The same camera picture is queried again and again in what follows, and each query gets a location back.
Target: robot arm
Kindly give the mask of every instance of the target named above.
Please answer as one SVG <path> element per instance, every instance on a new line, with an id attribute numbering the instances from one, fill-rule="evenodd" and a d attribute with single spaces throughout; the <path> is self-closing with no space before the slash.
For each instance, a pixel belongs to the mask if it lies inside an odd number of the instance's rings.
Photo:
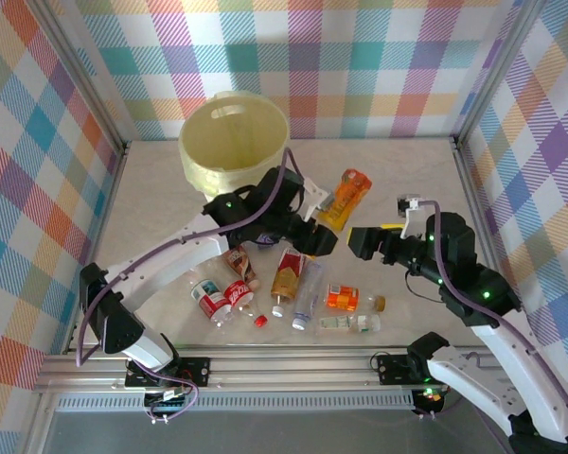
<path id="1" fill-rule="evenodd" d="M 383 264 L 400 264 L 412 275 L 439 285 L 442 302 L 492 351 L 513 387 L 492 381 L 456 354 L 436 333 L 429 333 L 408 349 L 409 365 L 416 377 L 434 378 L 457 389 L 497 423 L 517 452 L 568 452 L 568 408 L 559 390 L 552 385 L 551 377 L 537 362 L 535 351 L 526 350 L 497 320 L 459 301 L 443 285 L 435 260 L 436 242 L 441 244 L 444 270 L 453 286 L 466 299 L 489 309 L 499 320 L 503 318 L 512 323 L 529 338 L 532 333 L 517 296 L 503 276 L 477 263 L 475 233 L 459 215 L 441 214 L 438 241 L 435 241 L 434 216 L 423 224 L 425 239 L 405 235 L 409 231 L 417 233 L 413 211 L 419 211 L 419 206 L 417 200 L 407 205 L 410 229 L 351 229 L 350 249 L 363 260 L 379 252 Z M 538 450 L 545 445 L 548 450 Z"/>
<path id="2" fill-rule="evenodd" d="M 80 305 L 105 353 L 121 352 L 154 372 L 179 376 L 176 350 L 165 336 L 134 315 L 153 293 L 243 241 L 276 243 L 287 239 L 301 253 L 324 255 L 332 251 L 337 236 L 311 218 L 314 209 L 328 207 L 331 195 L 287 168 L 271 204 L 253 222 L 244 222 L 266 204 L 280 172 L 280 167 L 272 168 L 257 186 L 219 195 L 157 248 L 105 271 L 95 263 L 82 269 Z M 304 217 L 297 213 L 302 208 Z M 232 225 L 240 227 L 225 229 Z M 196 235 L 207 231 L 214 233 Z M 196 237 L 184 239 L 190 235 Z M 93 310 L 91 304 L 97 298 Z"/>

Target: yellow object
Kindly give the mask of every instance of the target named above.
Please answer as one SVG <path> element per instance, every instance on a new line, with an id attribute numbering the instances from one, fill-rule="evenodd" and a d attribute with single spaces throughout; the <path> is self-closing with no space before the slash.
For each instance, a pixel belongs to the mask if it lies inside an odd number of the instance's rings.
<path id="1" fill-rule="evenodd" d="M 345 227 L 351 212 L 360 203 L 372 182 L 363 173 L 354 168 L 348 168 L 337 186 L 334 202 L 326 213 L 320 213 L 318 218 L 332 230 L 341 232 Z"/>
<path id="2" fill-rule="evenodd" d="M 281 163 L 289 134 L 288 119 L 267 97 L 217 93 L 181 128 L 179 152 L 186 178 L 209 201 L 257 184 Z"/>
<path id="3" fill-rule="evenodd" d="M 381 224 L 381 228 L 384 230 L 396 230 L 403 229 L 406 224 Z"/>

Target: metal bracket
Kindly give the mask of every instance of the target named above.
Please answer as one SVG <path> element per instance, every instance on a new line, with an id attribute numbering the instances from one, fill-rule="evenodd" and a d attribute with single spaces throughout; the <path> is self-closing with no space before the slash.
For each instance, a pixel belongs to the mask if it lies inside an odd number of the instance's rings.
<path id="1" fill-rule="evenodd" d="M 412 369 L 407 365 L 407 355 L 378 355 L 377 372 L 382 385 L 425 385 L 425 387 L 440 387 L 444 384 L 433 378 L 419 380 L 412 376 Z"/>
<path id="2" fill-rule="evenodd" d="M 192 381 L 198 388 L 208 386 L 208 378 L 210 377 L 210 358 L 178 358 L 177 374 L 186 380 Z M 134 361 L 127 364 L 126 378 L 124 379 L 125 389 L 144 388 L 144 389 L 160 389 L 154 381 L 152 381 Z"/>

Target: plaid wall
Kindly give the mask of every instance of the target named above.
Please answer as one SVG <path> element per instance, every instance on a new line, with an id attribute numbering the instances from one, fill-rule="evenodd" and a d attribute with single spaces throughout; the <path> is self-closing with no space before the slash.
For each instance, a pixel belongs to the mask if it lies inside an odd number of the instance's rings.
<path id="1" fill-rule="evenodd" d="M 63 343 L 114 164 L 23 0 L 0 1 L 0 454 Z"/>
<path id="2" fill-rule="evenodd" d="M 121 128 L 160 140 L 232 89 L 270 97 L 293 138 L 448 136 L 522 0 L 52 3 Z"/>
<path id="3" fill-rule="evenodd" d="M 568 0 L 549 0 L 466 149 L 502 268 L 568 380 Z"/>

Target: small bottle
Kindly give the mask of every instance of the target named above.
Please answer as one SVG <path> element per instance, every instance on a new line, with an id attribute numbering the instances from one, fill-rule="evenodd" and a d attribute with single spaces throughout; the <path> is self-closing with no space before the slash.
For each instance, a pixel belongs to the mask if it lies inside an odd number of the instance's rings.
<path id="1" fill-rule="evenodd" d="M 244 284 L 241 276 L 220 257 L 209 263 L 211 264 L 210 275 L 214 277 L 217 285 L 224 288 L 223 294 L 230 301 L 233 311 L 236 312 L 237 309 L 240 313 L 252 317 L 259 328 L 264 326 L 267 323 L 267 317 L 260 314 L 257 304 L 253 301 L 255 293 Z"/>
<path id="2" fill-rule="evenodd" d="M 296 292 L 293 328 L 303 331 L 307 327 L 320 295 L 323 276 L 322 265 L 315 260 L 307 259 L 301 273 L 299 290 Z"/>
<path id="3" fill-rule="evenodd" d="M 341 232 L 349 216 L 371 186 L 372 182 L 362 172 L 348 168 L 337 186 L 334 202 L 327 212 L 318 215 L 318 219 L 325 222 L 332 230 Z"/>
<path id="4" fill-rule="evenodd" d="M 321 333 L 367 333 L 381 329 L 381 318 L 377 314 L 342 315 L 320 319 Z"/>
<path id="5" fill-rule="evenodd" d="M 282 317 L 284 305 L 287 305 L 296 297 L 304 263 L 305 255 L 293 248 L 286 248 L 282 253 L 272 284 L 272 297 L 275 298 L 272 313 L 276 317 Z"/>
<path id="6" fill-rule="evenodd" d="M 217 285 L 210 279 L 203 279 L 195 270 L 189 271 L 186 277 L 191 285 L 191 297 L 206 317 L 218 328 L 228 322 L 232 317 L 231 303 Z"/>
<path id="7" fill-rule="evenodd" d="M 356 310 L 383 312 L 385 310 L 385 297 L 369 293 L 364 294 L 355 287 L 329 284 L 326 306 L 350 312 Z"/>
<path id="8" fill-rule="evenodd" d="M 246 284 L 250 290 L 258 290 L 260 287 L 260 281 L 257 279 L 257 275 L 250 264 L 248 253 L 246 253 L 246 250 L 241 244 L 225 252 L 222 257 L 225 260 L 225 263 L 227 263 L 232 270 L 241 276 L 244 280 L 244 284 Z"/>

